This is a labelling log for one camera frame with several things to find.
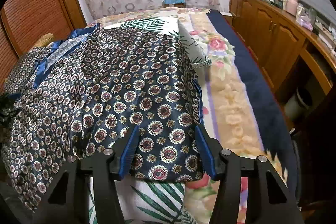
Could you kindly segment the navy circle-patterned satin garment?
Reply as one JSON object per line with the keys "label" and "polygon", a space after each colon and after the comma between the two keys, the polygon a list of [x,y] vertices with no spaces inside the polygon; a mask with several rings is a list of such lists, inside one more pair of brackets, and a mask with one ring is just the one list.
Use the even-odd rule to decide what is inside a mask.
{"label": "navy circle-patterned satin garment", "polygon": [[66,158],[115,147],[131,126],[140,139],[130,174],[188,182],[204,169],[194,130],[202,91],[188,57],[189,37],[125,23],[76,30],[20,58],[3,91],[17,96],[2,157],[31,211]]}

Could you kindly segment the white palm-leaf cushion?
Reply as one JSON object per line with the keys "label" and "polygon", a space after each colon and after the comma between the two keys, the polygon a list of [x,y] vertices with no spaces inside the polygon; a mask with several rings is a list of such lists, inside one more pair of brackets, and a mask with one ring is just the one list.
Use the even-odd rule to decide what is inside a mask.
{"label": "white palm-leaf cushion", "polygon": [[90,72],[81,128],[85,155],[112,148],[130,126],[139,142],[127,177],[186,184],[204,175],[195,141],[203,123],[193,39],[176,18],[154,17],[97,29],[88,39]]}

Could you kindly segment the wooden sideboard cabinet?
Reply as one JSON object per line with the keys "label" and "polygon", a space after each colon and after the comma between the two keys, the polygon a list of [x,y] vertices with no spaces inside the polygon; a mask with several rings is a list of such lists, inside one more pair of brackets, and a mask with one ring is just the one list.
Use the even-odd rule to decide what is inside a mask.
{"label": "wooden sideboard cabinet", "polygon": [[229,11],[235,32],[278,98],[305,82],[298,63],[307,66],[324,94],[335,87],[335,58],[293,16],[260,0],[230,0]]}

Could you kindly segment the brown gold folded cushion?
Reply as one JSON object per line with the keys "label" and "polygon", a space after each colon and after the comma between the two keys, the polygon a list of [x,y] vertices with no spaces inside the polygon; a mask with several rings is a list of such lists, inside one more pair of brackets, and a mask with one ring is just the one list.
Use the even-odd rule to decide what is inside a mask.
{"label": "brown gold folded cushion", "polygon": [[53,34],[51,33],[44,34],[40,38],[38,38],[37,42],[33,45],[33,47],[46,47],[54,41],[55,37]]}

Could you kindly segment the pink tissue pouch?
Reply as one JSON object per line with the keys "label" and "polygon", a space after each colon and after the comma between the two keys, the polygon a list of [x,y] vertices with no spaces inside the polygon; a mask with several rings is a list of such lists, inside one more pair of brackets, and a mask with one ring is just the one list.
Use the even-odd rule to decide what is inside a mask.
{"label": "pink tissue pouch", "polygon": [[302,26],[303,28],[306,28],[309,31],[313,30],[313,25],[310,22],[310,19],[306,15],[301,15],[296,19],[296,22]]}

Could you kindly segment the pink thermos bottle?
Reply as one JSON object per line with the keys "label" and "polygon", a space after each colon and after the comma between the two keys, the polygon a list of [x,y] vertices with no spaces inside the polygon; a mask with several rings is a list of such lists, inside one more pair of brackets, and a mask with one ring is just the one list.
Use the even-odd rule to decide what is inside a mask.
{"label": "pink thermos bottle", "polygon": [[298,0],[286,0],[285,10],[293,16],[296,16],[298,8]]}

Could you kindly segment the brown louvered wooden wardrobe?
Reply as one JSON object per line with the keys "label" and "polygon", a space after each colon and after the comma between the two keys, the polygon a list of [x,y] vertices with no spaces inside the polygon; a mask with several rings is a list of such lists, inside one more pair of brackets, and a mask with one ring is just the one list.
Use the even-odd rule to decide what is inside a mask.
{"label": "brown louvered wooden wardrobe", "polygon": [[86,25],[78,0],[7,0],[1,8],[1,83],[42,35],[64,39]]}

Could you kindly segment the box with teal cloth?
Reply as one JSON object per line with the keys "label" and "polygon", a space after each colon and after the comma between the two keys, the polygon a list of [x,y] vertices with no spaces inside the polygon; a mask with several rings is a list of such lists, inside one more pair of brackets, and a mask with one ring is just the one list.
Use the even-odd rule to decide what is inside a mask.
{"label": "box with teal cloth", "polygon": [[185,0],[163,0],[162,6],[163,7],[185,8],[186,7],[186,3],[185,3]]}

